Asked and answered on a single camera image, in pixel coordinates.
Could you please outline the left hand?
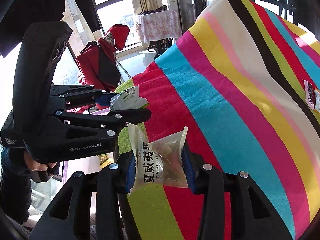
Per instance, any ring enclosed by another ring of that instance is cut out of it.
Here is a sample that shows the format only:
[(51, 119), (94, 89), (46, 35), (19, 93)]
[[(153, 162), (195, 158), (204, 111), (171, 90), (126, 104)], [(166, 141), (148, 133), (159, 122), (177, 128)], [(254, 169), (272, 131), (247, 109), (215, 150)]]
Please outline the left hand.
[(54, 168), (57, 165), (57, 163), (38, 163), (32, 158), (28, 151), (24, 151), (24, 161), (29, 170), (37, 172), (45, 172), (48, 170), (48, 168)]

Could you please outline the black left sleeve forearm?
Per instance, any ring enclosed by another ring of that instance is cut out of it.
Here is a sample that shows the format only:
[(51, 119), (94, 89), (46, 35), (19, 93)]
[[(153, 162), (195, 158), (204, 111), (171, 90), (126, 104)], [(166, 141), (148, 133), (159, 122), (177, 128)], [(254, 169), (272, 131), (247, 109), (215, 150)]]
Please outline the black left sleeve forearm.
[(19, 224), (28, 220), (31, 205), (30, 171), (25, 164), (24, 149), (1, 151), (1, 208)]

